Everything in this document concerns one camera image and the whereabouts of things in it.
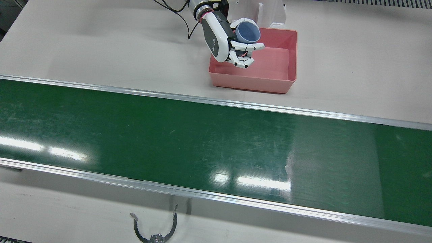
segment white table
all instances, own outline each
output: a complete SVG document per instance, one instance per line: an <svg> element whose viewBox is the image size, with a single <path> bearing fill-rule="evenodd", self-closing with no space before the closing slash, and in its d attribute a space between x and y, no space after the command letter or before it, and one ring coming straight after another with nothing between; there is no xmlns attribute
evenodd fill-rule
<svg viewBox="0 0 432 243"><path fill-rule="evenodd" d="M432 124L431 10L285 3L299 32L285 95L212 86L201 27L187 40L150 0L31 0L0 43L0 73Z"/></svg>

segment black cable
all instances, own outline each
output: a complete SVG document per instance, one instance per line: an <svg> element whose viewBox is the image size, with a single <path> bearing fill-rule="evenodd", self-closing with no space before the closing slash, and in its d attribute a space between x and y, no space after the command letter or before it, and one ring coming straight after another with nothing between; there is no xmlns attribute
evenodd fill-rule
<svg viewBox="0 0 432 243"><path fill-rule="evenodd" d="M168 5L168 3L165 2L165 0L162 0L162 2L163 2L163 3L164 3L164 4L169 8L169 10L171 10L172 12L176 12L176 13L179 13L179 12L183 11L183 9L184 9L188 4L189 4L190 1L191 1L191 0L186 1L186 2L184 3L183 7L181 7L180 10L175 10L175 9L171 8L171 7Z"/></svg>
<svg viewBox="0 0 432 243"><path fill-rule="evenodd" d="M183 16L181 16L181 15L179 14L179 12L183 11L184 8L189 4L190 0L186 1L186 2L184 3L183 7L182 7L181 9L179 9L179 10L175 10L175 9L171 8L171 7L170 7L170 6L165 2L165 0L162 0L162 2L163 2L165 5L163 5L162 3L158 2L157 0L153 0L153 1L156 2L157 4L159 4L160 6L166 8L166 9L170 10L171 12L173 12L173 13L177 14L178 16L180 16L180 18L181 18L181 19L183 20L183 22L186 24L186 28L187 28L187 39L190 40L192 34L194 33L194 30L196 29L196 27L198 26L198 24L199 24L200 22L198 21L197 24L196 24L196 25L194 26L194 28L192 29L192 31L190 31L190 29L189 29L189 25L187 24L186 20L183 18Z"/></svg>

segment metal frame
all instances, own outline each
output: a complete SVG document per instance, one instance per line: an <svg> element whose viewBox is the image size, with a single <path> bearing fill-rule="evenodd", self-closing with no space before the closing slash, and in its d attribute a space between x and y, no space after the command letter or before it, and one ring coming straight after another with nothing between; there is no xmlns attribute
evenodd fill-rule
<svg viewBox="0 0 432 243"><path fill-rule="evenodd" d="M0 79L9 79L9 80L16 80L16 81L31 82L31 83L41 83L41 84L49 84L49 85L56 85L56 86L81 88L87 90L125 93L125 94L139 95L139 96L159 97L164 99L175 99L175 100L183 100L183 101L221 105L221 106L231 106L231 107L240 107L246 109L289 113L295 115L308 115L314 117L341 119L341 120L356 121L356 122L377 123L377 124L391 125L391 126L398 126L398 127L416 128L422 130L432 130L432 124L417 123L417 122L410 122L410 121L398 121L398 120L391 120L385 118L373 118L373 117L358 116L358 115L348 115L348 114L335 113L335 112L297 109L297 108L282 107L282 106L270 106L270 105L262 105L262 104L249 103L249 102L238 102L238 101L211 99L211 98L203 98L203 97L195 97L195 96L178 95L178 94L132 90L132 89L125 89L125 88L83 84L83 83L62 82L56 80L19 77L14 75L0 74ZM207 200L222 201L227 203L250 206L250 207L260 208L260 209L267 209L267 210L277 211L286 214L293 214L293 215L317 218L317 219L328 220L328 221L348 223L348 224L367 226L367 227L404 232L404 233L432 235L432 227L421 226L416 224L408 224L408 223L402 223L397 221L358 216L353 214L337 213L337 212L326 211L321 209L289 205L289 204L277 203L277 202L271 202L265 200L258 200L253 198L225 195L221 193L206 192L202 190L188 189L188 188L183 188L183 187L178 187L173 185L165 185L156 182L138 181L138 180L133 180L133 179L119 177L119 176L111 176L111 175L79 171L74 169L66 169L62 167L49 166L49 165L25 162L20 160L12 160L7 158L0 158L0 165L10 167L10 168L16 168L16 169L31 169L36 171L86 179L89 181L101 182L110 185L118 185L118 186L123 186L128 188L146 190L146 191L163 193L163 194L170 194L175 196L182 196L187 198L201 198Z"/></svg>
<svg viewBox="0 0 432 243"><path fill-rule="evenodd" d="M38 79L38 78L30 78L30 77L22 77L22 76L6 75L6 74L0 74L0 79L49 84L49 85L56 85L56 86L80 88L86 90L98 90L98 91L106 91L112 93L123 93L123 94L131 94L131 95L138 95L138 96L158 97L164 99L175 99L175 100L190 101L190 102L197 102L197 103L204 103L204 104L211 104L211 105L231 106L231 107L239 107L245 109L288 113L294 115L307 115L313 117L331 118L331 119L339 119L339 120L354 121L354 122L375 123L375 124L389 125L395 127L414 128L414 129L432 131L432 124L413 122L413 121L401 121L401 120L377 118L377 117L362 116L362 115L350 115L350 114L344 114L338 112L326 112L326 111L318 111L318 110L311 110L311 109L300 109L300 108L285 107L285 106L265 105L265 104L251 103L251 102L205 98L205 97L198 97L198 96L187 96L181 94L171 94L171 93L162 93L162 92L145 91L145 90L134 90L134 89L127 89L127 88L85 84L85 83L64 82L58 80Z"/></svg>
<svg viewBox="0 0 432 243"><path fill-rule="evenodd" d="M289 205L284 203L265 201L253 198L239 197L233 195L226 195L216 192L207 192L196 189L189 189L174 185L166 185L150 181L139 181L133 180L120 176L111 176L105 174L98 174L86 171L79 171L75 169L67 169L56 166L43 165L38 163L25 162L20 160L12 160L6 158L0 158L0 165L7 166L16 169L30 169L36 171L42 171L52 174L58 174L63 176L70 176L80 179L85 179L94 182L101 182L109 185L123 186L133 189L140 189L150 192L157 192L163 194L169 194L174 196L186 197L186 198L199 198L206 200L214 200L227 202L237 205L244 205L259 209L266 209L276 211L285 214L298 215L303 217L311 217L316 219L322 219L327 221L335 221L346 224L354 224L359 226L366 226L384 230L391 230L403 233L413 233L418 235L432 235L432 227L422 226L417 224L408 224L397 221L390 221L379 218L358 216L353 214L344 214L338 212L332 212L327 210L321 210L316 208L308 208L297 205Z"/></svg>

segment metal grating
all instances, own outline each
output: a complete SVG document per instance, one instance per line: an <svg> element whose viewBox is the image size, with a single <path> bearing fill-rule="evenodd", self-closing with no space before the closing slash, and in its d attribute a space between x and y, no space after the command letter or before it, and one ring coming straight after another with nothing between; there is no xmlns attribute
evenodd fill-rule
<svg viewBox="0 0 432 243"><path fill-rule="evenodd" d="M323 0L323 1L432 9L431 0Z"/></svg>

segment table surface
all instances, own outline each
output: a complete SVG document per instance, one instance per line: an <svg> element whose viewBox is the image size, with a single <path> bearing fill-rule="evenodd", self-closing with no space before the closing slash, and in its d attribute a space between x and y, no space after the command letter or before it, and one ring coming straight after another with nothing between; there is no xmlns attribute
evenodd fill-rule
<svg viewBox="0 0 432 243"><path fill-rule="evenodd" d="M299 33L285 95L213 87L202 28L187 40L152 1L32 0L0 43L0 73L432 123L431 10L284 3Z"/></svg>
<svg viewBox="0 0 432 243"><path fill-rule="evenodd" d="M49 173L24 170L21 173L0 168L1 235L34 243L139 242L133 232L133 212L140 219L144 236L166 233L172 224L169 196L158 195L159 205L147 203L147 192L106 185ZM193 205L186 214L184 200L178 201L178 227L172 243L273 242L299 243L424 243L432 236L398 233L350 224L320 222L287 215L279 228L255 223L221 220L208 207ZM241 215L244 208L234 212Z"/></svg>

